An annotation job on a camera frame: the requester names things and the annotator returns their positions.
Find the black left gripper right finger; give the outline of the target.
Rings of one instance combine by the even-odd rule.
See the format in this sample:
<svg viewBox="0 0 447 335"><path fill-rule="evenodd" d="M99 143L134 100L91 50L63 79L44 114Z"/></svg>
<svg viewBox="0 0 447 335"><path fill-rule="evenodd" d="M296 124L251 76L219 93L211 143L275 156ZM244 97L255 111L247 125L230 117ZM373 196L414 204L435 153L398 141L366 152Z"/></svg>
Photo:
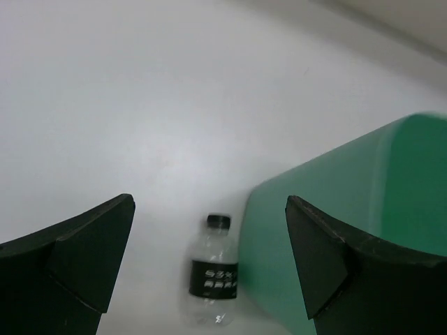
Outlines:
<svg viewBox="0 0 447 335"><path fill-rule="evenodd" d="M318 334L445 334L446 258L375 237L302 198L286 223Z"/></svg>

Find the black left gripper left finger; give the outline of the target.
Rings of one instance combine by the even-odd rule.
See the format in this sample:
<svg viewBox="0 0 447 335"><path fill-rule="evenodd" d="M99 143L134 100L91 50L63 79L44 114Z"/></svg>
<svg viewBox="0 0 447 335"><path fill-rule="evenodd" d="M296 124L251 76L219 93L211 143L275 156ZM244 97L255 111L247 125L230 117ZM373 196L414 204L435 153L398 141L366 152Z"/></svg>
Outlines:
<svg viewBox="0 0 447 335"><path fill-rule="evenodd" d="M95 334L107 313L135 202L121 194L1 244L2 334Z"/></svg>

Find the black label plastic bottle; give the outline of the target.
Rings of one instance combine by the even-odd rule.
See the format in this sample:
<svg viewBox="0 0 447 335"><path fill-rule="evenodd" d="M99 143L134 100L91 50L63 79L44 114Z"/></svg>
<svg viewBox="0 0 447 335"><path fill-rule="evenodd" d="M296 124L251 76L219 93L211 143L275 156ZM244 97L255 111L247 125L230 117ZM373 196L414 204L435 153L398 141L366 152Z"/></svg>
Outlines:
<svg viewBox="0 0 447 335"><path fill-rule="evenodd" d="M238 250L228 214L208 214L187 249L184 314L188 324L225 327L235 317Z"/></svg>

